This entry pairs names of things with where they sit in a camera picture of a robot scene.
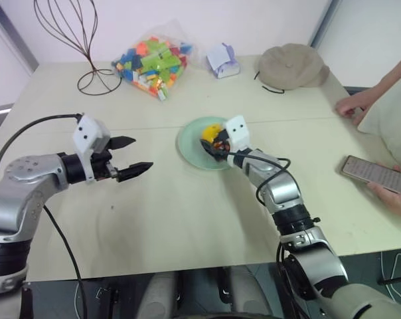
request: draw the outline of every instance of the black cable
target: black cable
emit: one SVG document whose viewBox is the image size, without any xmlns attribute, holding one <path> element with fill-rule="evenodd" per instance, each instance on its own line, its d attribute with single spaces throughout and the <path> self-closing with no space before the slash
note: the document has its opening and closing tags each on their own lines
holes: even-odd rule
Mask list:
<svg viewBox="0 0 401 319">
<path fill-rule="evenodd" d="M 283 287 L 284 287 L 287 295 L 290 297 L 291 305 L 296 309 L 296 311 L 298 311 L 298 314 L 301 314 L 305 319 L 310 319 L 308 314 L 298 304 L 298 302 L 295 299 L 295 296 L 293 295 L 293 291 L 292 291 L 292 288 L 291 288 L 291 286 L 289 284 L 289 278 L 287 276 L 286 269 L 282 265 L 282 262 L 283 262 L 284 258 L 285 258 L 285 250 L 284 250 L 283 246 L 281 245 L 281 243 L 279 243 L 278 250 L 277 250 L 277 253 L 276 253 L 276 264 L 277 264 L 277 267 L 278 267 L 279 275 L 280 275 L 280 277 L 282 278 L 282 281 L 283 281 Z"/>
<path fill-rule="evenodd" d="M 280 168 L 280 170 L 277 173 L 273 174 L 272 176 L 270 176 L 269 178 L 264 180 L 261 184 L 259 184 L 259 186 L 256 189 L 256 193 L 255 193 L 256 199 L 263 206 L 265 206 L 266 204 L 264 203 L 264 201 L 262 201 L 260 199 L 261 189 L 265 185 L 267 185 L 271 180 L 275 179 L 278 175 L 280 175 L 282 173 L 288 173 L 292 177 L 292 179 L 295 181 L 295 178 L 293 178 L 292 174 L 290 174 L 290 172 L 288 172 L 288 170 L 287 170 L 287 168 L 291 165 L 291 160 L 288 159 L 288 158 L 278 158 L 278 160 L 280 160 L 280 161 L 286 161 L 286 165 L 285 166 L 281 166 L 280 164 L 278 164 L 278 163 L 276 163 L 274 161 L 271 161 L 271 160 L 266 159 L 266 158 L 261 158 L 259 156 L 253 156 L 253 155 L 241 154 L 241 153 L 234 153 L 234 152 L 226 152 L 226 151 L 223 151 L 222 153 L 226 154 L 226 155 L 241 156 L 243 158 L 250 158 L 250 159 L 253 159 L 253 160 L 264 161 L 264 162 L 269 163 L 269 164 L 271 164 L 271 165 L 273 165 L 273 166 L 275 166 L 277 168 Z M 295 299 L 295 296 L 293 295 L 293 291 L 292 291 L 291 286 L 289 284 L 289 278 L 287 276 L 285 267 L 282 265 L 284 257 L 285 257 L 285 250 L 284 250 L 283 246 L 281 245 L 281 243 L 279 243 L 278 250 L 277 250 L 277 253 L 276 253 L 276 264 L 277 264 L 279 275 L 283 280 L 283 287 L 285 288 L 285 291 L 286 291 L 287 295 L 290 297 L 291 305 L 294 308 L 293 311 L 294 312 L 298 311 L 298 313 L 295 312 L 295 315 L 296 315 L 295 319 L 299 319 L 299 315 L 298 314 L 301 314 L 305 319 L 310 319 L 308 314 L 298 304 L 298 302 Z"/>
<path fill-rule="evenodd" d="M 7 149 L 9 148 L 9 146 L 26 130 L 28 130 L 29 128 L 33 127 L 36 124 L 39 124 L 41 122 L 46 122 L 49 120 L 57 120 L 59 118 L 75 118 L 77 119 L 77 121 L 80 121 L 82 115 L 81 114 L 62 114 L 62 115 L 53 115 L 53 116 L 47 116 L 45 118 L 40 118 L 38 120 L 35 120 L 27 125 L 25 125 L 24 127 L 22 127 L 19 131 L 17 131 L 16 133 L 14 133 L 12 135 L 11 138 L 9 138 L 9 140 L 5 143 L 5 145 L 1 148 L 0 150 L 0 163 L 1 160 L 3 159 L 3 156 L 5 154 L 5 152 L 7 151 Z M 62 230 L 60 229 L 59 225 L 57 224 L 56 220 L 54 219 L 52 213 L 50 212 L 50 210 L 47 208 L 47 206 L 45 205 L 44 210 L 46 211 L 48 217 L 50 218 L 54 228 L 57 230 L 60 238 L 63 240 L 63 243 L 66 247 L 66 250 L 68 251 L 69 257 L 72 261 L 72 265 L 74 266 L 75 269 L 75 273 L 76 273 L 76 278 L 78 281 L 78 284 L 80 285 L 80 289 L 81 289 L 81 297 L 82 297 L 82 307 L 83 307 L 83 318 L 87 319 L 87 298 L 86 298 L 86 292 L 84 290 L 84 286 L 83 286 L 83 282 L 81 279 L 81 274 L 80 274 L 80 269 L 78 268 L 78 264 L 76 263 L 75 260 L 75 256 L 69 246 L 68 241 L 66 240 L 65 235 L 63 234 Z"/>
<path fill-rule="evenodd" d="M 81 119 L 82 115 L 81 114 L 62 114 L 62 115 L 52 115 L 52 116 L 47 116 L 45 118 L 39 118 L 38 120 L 35 120 L 27 125 L 25 125 L 23 128 L 21 128 L 19 131 L 13 134 L 11 138 L 4 144 L 4 146 L 0 150 L 0 162 L 3 159 L 4 153 L 7 151 L 9 146 L 26 130 L 29 128 L 32 128 L 34 125 L 37 125 L 41 122 L 46 122 L 49 120 L 56 120 L 58 118 L 76 118 L 77 121 Z"/>
<path fill-rule="evenodd" d="M 255 74 L 255 76 L 254 76 L 254 80 L 256 80 L 256 78 L 258 77 L 258 75 L 260 75 L 260 71 L 258 71 L 256 74 Z M 275 91 L 275 90 L 272 90 L 272 89 L 270 89 L 270 88 L 268 88 L 267 86 L 262 86 L 262 88 L 264 88 L 264 89 L 266 89 L 268 92 L 271 92 L 271 93 L 276 93 L 276 94 L 283 94 L 284 92 L 285 92 L 285 90 L 282 88 L 282 89 L 280 89 L 280 91 Z"/>
<path fill-rule="evenodd" d="M 274 162 L 274 161 L 270 161 L 269 159 L 266 158 L 261 158 L 259 156 L 253 156 L 253 155 L 249 155 L 249 154 L 241 154 L 241 153 L 234 153 L 234 152 L 223 152 L 223 154 L 226 155 L 233 155 L 233 156 L 241 156 L 243 158 L 251 158 L 253 160 L 258 160 L 258 161 L 264 161 L 266 163 L 269 163 L 277 168 L 280 168 L 280 170 L 276 173 L 273 174 L 272 176 L 270 176 L 269 178 L 267 178 L 265 181 L 263 181 L 256 189 L 255 192 L 255 197 L 257 199 L 257 201 L 259 201 L 261 203 L 261 205 L 266 206 L 266 204 L 264 203 L 264 201 L 260 198 L 260 194 L 261 194 L 261 190 L 262 188 L 267 185 L 271 180 L 275 179 L 278 175 L 282 174 L 282 173 L 288 173 L 292 179 L 295 181 L 295 178 L 293 178 L 292 174 L 290 174 L 290 172 L 288 172 L 287 168 L 291 165 L 291 160 L 289 158 L 278 158 L 278 160 L 280 161 L 286 161 L 286 165 L 281 166 L 280 164 Z"/>
<path fill-rule="evenodd" d="M 50 210 L 47 208 L 46 205 L 44 205 L 44 210 L 46 211 L 48 217 L 52 221 L 52 224 L 54 228 L 57 230 L 60 238 L 63 240 L 63 243 L 66 247 L 66 250 L 68 251 L 70 260 L 72 261 L 72 265 L 74 266 L 75 273 L 76 273 L 76 280 L 78 281 L 78 284 L 80 286 L 81 290 L 81 297 L 82 297 L 82 317 L 83 319 L 87 319 L 87 297 L 86 297 L 86 291 L 84 289 L 84 285 L 81 279 L 81 274 L 80 274 L 80 269 L 78 268 L 78 264 L 76 263 L 75 256 L 69 246 L 68 240 L 66 239 L 65 235 L 62 232 L 62 229 L 60 229 L 59 225 L 57 224 L 56 220 L 54 219 L 52 213 Z"/>
<path fill-rule="evenodd" d="M 268 88 L 265 85 L 263 85 L 262 88 L 265 88 L 268 92 L 276 93 L 276 94 L 283 94 L 285 92 L 285 90 L 283 88 L 281 88 L 280 91 L 272 90 L 271 88 Z"/>
</svg>

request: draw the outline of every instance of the robotic arm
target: robotic arm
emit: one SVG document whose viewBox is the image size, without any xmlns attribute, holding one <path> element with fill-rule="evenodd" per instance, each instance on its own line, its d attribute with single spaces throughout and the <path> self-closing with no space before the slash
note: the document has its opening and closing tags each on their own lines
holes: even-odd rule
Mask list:
<svg viewBox="0 0 401 319">
<path fill-rule="evenodd" d="M 141 162 L 123 170 L 110 163 L 109 150 L 133 142 L 126 136 L 110 138 L 101 122 L 83 116 L 74 133 L 75 154 L 26 156 L 7 166 L 0 181 L 0 318 L 26 318 L 25 313 L 32 312 L 31 294 L 22 285 L 46 201 L 73 183 L 109 177 L 121 182 L 147 171 L 153 163 Z"/>
<path fill-rule="evenodd" d="M 289 252 L 283 267 L 300 298 L 316 300 L 334 319 L 401 319 L 401 305 L 368 286 L 348 282 L 341 261 L 315 225 L 319 219 L 312 219 L 305 208 L 296 181 L 273 165 L 280 164 L 277 158 L 251 149 L 242 116 L 224 123 L 213 136 L 205 132 L 201 143 L 211 156 L 239 167 L 252 184 L 261 187 L 264 205 L 280 232 L 281 246 Z"/>
</svg>

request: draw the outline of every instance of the human hand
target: human hand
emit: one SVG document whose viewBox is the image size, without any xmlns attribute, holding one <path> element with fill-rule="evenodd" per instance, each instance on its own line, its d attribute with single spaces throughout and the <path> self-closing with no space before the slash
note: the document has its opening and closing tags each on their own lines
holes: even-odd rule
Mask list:
<svg viewBox="0 0 401 319">
<path fill-rule="evenodd" d="M 339 100 L 336 103 L 336 111 L 341 116 L 353 118 L 355 109 L 360 108 L 362 112 L 353 120 L 354 125 L 359 125 L 372 105 L 378 100 L 379 96 L 379 89 L 377 87 L 368 88 L 367 90 Z"/>
<path fill-rule="evenodd" d="M 394 169 L 396 171 L 401 171 L 400 166 L 398 165 L 395 165 Z M 385 206 L 387 206 L 391 212 L 401 216 L 401 194 L 391 192 L 374 182 L 368 183 L 367 187 L 384 202 Z"/>
</svg>

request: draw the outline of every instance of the table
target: table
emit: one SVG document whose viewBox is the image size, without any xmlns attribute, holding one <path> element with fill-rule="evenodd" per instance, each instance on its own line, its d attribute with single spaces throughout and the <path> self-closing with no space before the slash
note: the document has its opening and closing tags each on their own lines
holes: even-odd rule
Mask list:
<svg viewBox="0 0 401 319">
<path fill-rule="evenodd" d="M 0 128 L 0 147 L 35 118 L 79 111 L 104 121 L 113 136 L 137 140 L 113 152 L 115 166 L 155 162 L 137 179 L 72 185 L 48 201 L 84 278 L 275 260 L 278 232 L 241 171 L 202 171 L 176 150 L 181 127 L 208 115 L 243 114 L 253 146 L 291 158 L 290 171 L 306 207 L 321 218 L 319 225 L 338 255 L 401 248 L 401 218 L 338 172 L 349 154 L 388 165 L 394 160 L 380 138 L 358 132 L 334 113 L 332 105 L 347 95 L 337 79 L 331 74 L 321 88 L 272 94 L 253 80 L 255 61 L 241 58 L 242 74 L 222 80 L 189 69 L 165 103 L 125 85 L 107 96 L 81 95 L 74 83 L 84 72 L 80 63 L 48 64 L 35 72 Z M 51 124 L 21 136 L 1 169 L 19 156 L 72 153 L 75 123 Z M 45 215 L 29 265 L 28 280 L 75 278 Z"/>
</svg>

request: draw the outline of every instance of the phone screen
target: phone screen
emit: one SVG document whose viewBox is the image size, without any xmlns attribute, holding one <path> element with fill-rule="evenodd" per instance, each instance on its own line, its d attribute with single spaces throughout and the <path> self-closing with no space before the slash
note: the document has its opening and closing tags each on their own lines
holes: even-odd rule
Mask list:
<svg viewBox="0 0 401 319">
<path fill-rule="evenodd" d="M 374 181 L 391 191 L 401 193 L 401 173 L 399 171 L 349 156 L 342 172 L 362 181 Z"/>
</svg>

